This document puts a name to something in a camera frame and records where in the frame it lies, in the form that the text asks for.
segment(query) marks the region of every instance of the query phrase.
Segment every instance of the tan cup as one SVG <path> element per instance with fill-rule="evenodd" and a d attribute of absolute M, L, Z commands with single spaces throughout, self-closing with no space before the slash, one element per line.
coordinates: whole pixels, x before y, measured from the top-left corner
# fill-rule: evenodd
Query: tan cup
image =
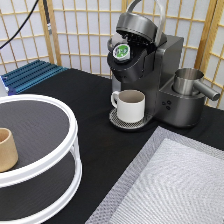
<path fill-rule="evenodd" d="M 0 172 L 9 170 L 17 161 L 18 153 L 12 132 L 6 128 L 0 128 Z"/>

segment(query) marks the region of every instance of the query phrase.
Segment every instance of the coffee pod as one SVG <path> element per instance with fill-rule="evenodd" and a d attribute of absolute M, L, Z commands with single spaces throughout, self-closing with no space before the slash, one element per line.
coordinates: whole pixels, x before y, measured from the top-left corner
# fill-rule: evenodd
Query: coffee pod
<path fill-rule="evenodd" d="M 113 50 L 113 56 L 118 61 L 130 59 L 130 47 L 127 44 L 119 44 Z"/>

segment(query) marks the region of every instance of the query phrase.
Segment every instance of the black cable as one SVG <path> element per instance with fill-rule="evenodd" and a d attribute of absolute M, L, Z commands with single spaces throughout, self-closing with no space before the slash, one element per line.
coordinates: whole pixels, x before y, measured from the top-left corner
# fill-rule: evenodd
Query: black cable
<path fill-rule="evenodd" d="M 20 32 L 20 30 L 24 27 L 24 25 L 26 24 L 26 22 L 28 21 L 28 19 L 30 18 L 30 16 L 32 15 L 37 3 L 39 2 L 39 0 L 36 0 L 32 10 L 30 11 L 29 15 L 27 16 L 27 18 L 25 19 L 25 21 L 23 22 L 23 24 L 20 26 L 20 28 L 16 31 L 16 33 L 9 39 L 7 40 L 1 47 L 0 50 L 5 47 L 8 43 L 10 43 L 15 37 L 16 35 Z"/>

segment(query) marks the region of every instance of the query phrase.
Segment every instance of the coffee maker lid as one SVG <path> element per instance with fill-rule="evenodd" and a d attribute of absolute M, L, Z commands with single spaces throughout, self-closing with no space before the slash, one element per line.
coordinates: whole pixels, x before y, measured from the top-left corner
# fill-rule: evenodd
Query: coffee maker lid
<path fill-rule="evenodd" d="M 157 27 L 150 19 L 132 13 L 134 7 L 141 0 L 134 0 L 125 13 L 120 15 L 116 31 L 121 35 L 131 33 L 141 36 L 155 44 L 156 47 L 167 41 L 166 35 L 162 32 L 165 23 L 165 11 L 159 0 L 156 0 L 160 9 L 160 22 Z"/>

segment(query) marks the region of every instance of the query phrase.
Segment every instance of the black tablecloth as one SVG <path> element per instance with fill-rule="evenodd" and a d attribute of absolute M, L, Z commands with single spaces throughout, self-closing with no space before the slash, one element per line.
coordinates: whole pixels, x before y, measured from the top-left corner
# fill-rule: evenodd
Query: black tablecloth
<path fill-rule="evenodd" d="M 111 91 L 111 80 L 71 69 L 24 92 L 63 101 L 78 121 L 81 184 L 48 224 L 85 223 L 158 126 L 224 150 L 224 111 L 204 107 L 200 123 L 190 129 L 153 120 L 139 132 L 125 133 L 109 122 Z"/>

